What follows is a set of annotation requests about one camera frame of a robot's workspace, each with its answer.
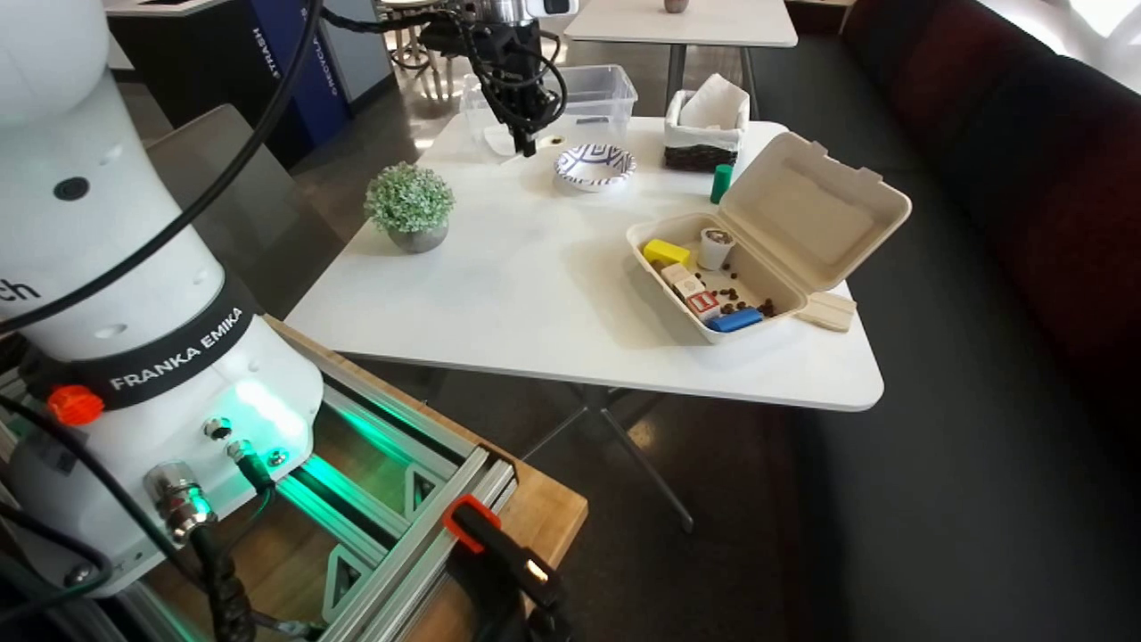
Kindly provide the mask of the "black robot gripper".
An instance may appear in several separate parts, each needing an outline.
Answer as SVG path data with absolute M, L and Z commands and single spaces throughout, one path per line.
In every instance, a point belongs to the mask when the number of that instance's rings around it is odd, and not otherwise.
M 426 51 L 470 62 L 517 152 L 567 107 L 563 70 L 542 57 L 542 18 L 556 13 L 561 0 L 444 0 L 422 33 Z

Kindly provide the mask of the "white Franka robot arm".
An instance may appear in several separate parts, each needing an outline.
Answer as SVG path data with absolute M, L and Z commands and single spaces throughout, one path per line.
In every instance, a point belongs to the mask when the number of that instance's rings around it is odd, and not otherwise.
M 107 57 L 98 0 L 0 0 L 0 321 L 48 360 L 60 429 L 12 459 L 43 521 L 21 549 L 52 585 L 98 552 L 123 588 L 177 542 L 157 513 L 172 486 L 234 513 L 246 456 L 275 477 L 312 456 L 323 383 L 177 221 Z

